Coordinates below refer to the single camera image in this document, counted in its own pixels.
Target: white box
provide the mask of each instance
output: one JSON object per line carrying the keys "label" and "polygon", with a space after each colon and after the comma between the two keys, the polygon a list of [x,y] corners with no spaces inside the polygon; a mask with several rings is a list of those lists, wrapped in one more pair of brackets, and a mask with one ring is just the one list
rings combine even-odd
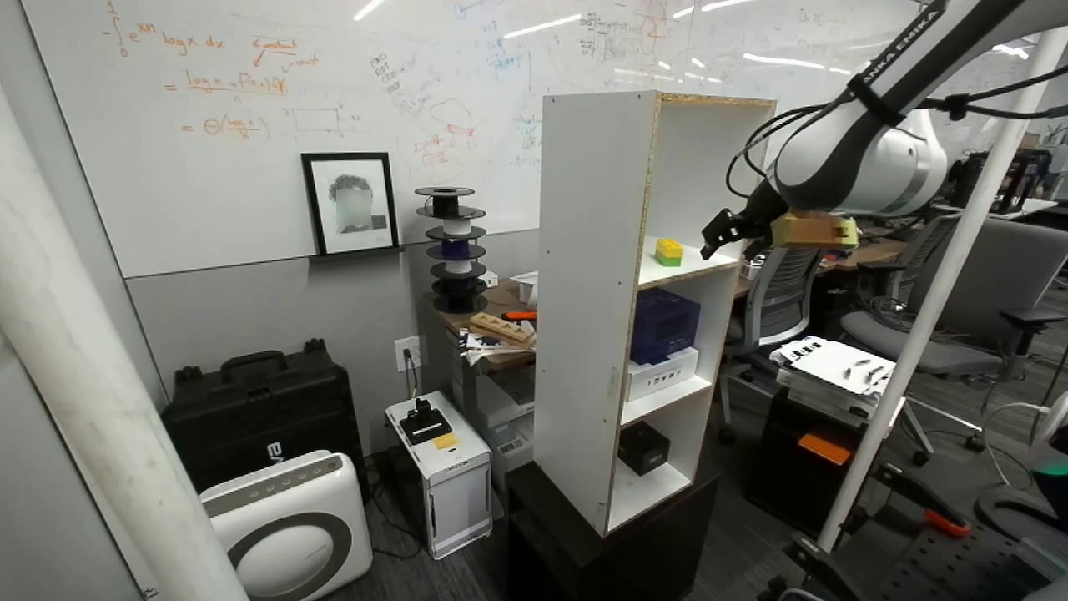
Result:
{"label": "white box", "polygon": [[676,386],[680,382],[691,382],[697,372],[697,346],[686,346],[679,355],[669,355],[662,364],[628,364],[628,394],[625,399]]}
{"label": "white box", "polygon": [[425,529],[432,559],[441,562],[479,536],[494,530],[490,520],[490,446],[471,429],[471,425],[455,409],[455,405],[432,390],[422,394],[445,413],[455,439],[441,436],[409,445],[402,419],[415,409],[415,399],[402,399],[388,407],[388,419],[402,436],[409,458],[422,471],[422,502],[425,502]]}

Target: white shelf unit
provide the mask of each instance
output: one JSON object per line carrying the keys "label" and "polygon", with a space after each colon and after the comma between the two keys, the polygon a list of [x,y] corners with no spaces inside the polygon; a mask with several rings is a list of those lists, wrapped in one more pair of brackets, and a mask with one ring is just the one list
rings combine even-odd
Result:
{"label": "white shelf unit", "polygon": [[[701,228],[741,207],[724,170],[770,113],[770,100],[686,92],[546,100],[533,461],[597,533],[697,473],[741,264],[734,244],[701,261]],[[680,268],[655,264],[657,236],[686,244]],[[701,304],[697,372],[625,399],[636,304],[649,286]],[[617,461],[617,436],[639,419],[672,439],[669,463],[649,473]]]}

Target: whiteboard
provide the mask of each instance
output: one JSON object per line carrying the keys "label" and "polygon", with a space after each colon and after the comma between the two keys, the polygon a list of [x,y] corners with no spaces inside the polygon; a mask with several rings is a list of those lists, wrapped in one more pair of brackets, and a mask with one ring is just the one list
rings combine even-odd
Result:
{"label": "whiteboard", "polygon": [[[905,0],[25,5],[128,278],[310,256],[300,153],[392,153],[402,239],[432,228],[416,186],[474,186],[480,228],[532,229],[546,92],[814,102],[915,14]],[[975,81],[1022,74],[988,60]]]}

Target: shelf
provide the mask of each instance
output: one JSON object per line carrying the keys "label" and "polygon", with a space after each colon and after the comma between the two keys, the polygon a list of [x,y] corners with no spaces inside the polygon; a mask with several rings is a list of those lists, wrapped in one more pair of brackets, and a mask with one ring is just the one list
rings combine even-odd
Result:
{"label": "shelf", "polygon": [[636,473],[625,461],[614,461],[609,530],[636,520],[639,513],[652,511],[655,505],[686,492],[687,484],[691,478],[686,478],[676,463],[662,463],[649,473]]}
{"label": "shelf", "polygon": [[710,271],[739,264],[739,256],[724,256],[724,255],[716,255],[716,256],[706,261],[701,247],[687,247],[686,244],[680,268],[666,268],[666,264],[655,261],[655,249],[657,249],[657,236],[645,236],[639,286],[662,286],[662,284],[672,284],[672,280],[687,280],[687,278],[701,278],[701,274],[710,274]]}
{"label": "shelf", "polygon": [[710,382],[695,375],[695,378],[687,378],[687,382],[680,382],[676,386],[625,399],[620,425],[636,425],[636,419],[640,419],[640,416],[649,416],[649,413],[655,413],[662,407],[680,405],[680,399],[687,399],[695,394],[706,394],[706,390],[710,390]]}

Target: white pillar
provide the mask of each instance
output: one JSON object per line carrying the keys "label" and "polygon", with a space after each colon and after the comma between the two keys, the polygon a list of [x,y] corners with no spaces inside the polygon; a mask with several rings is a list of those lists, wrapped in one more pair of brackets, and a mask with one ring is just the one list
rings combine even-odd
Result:
{"label": "white pillar", "polygon": [[[1066,53],[1066,43],[1068,43],[1068,25],[1048,30],[1042,37],[1038,51],[1035,51],[1033,77],[1054,69],[1061,53]],[[1044,83],[1024,88],[1018,92],[1018,100],[1015,100],[1015,110],[1018,113],[1033,113],[1033,110],[1038,110],[1042,98],[1044,98]],[[865,480],[868,480],[874,454],[879,454],[881,439],[890,434],[890,426],[897,419],[897,409],[905,405],[905,386],[909,386],[909,382],[913,382],[913,375],[915,375],[915,367],[919,367],[919,362],[922,362],[922,355],[925,355],[925,346],[933,340],[933,332],[936,332],[936,323],[942,316],[942,307],[945,307],[947,293],[958,284],[958,274],[963,274],[963,268],[964,268],[964,261],[970,255],[970,244],[975,244],[975,236],[977,236],[977,229],[981,229],[981,224],[984,224],[984,218],[988,218],[988,210],[993,210],[993,202],[999,196],[1001,176],[1006,176],[1015,149],[1022,148],[1022,136],[1024,136],[1024,120],[1006,120],[1001,123],[999,145],[996,145],[996,149],[993,149],[993,157],[988,157],[988,165],[984,165],[984,170],[981,170],[981,176],[977,176],[977,183],[975,183],[975,190],[967,196],[967,207],[963,212],[963,224],[954,228],[954,236],[947,239],[947,249],[945,249],[945,256],[939,264],[939,274],[933,280],[925,307],[913,323],[913,335],[909,335],[905,349],[897,356],[897,372],[896,372],[879,409],[868,419],[865,439],[861,439],[861,446],[857,446],[857,454],[856,454],[856,461],[853,461],[853,466],[846,473],[846,484],[837,486],[830,513],[828,513],[828,520],[820,529],[820,540],[819,544],[824,552],[835,546],[835,540],[843,533],[843,523],[853,513],[853,507],[856,507]]]}
{"label": "white pillar", "polygon": [[244,589],[0,91],[0,332],[172,601]]}

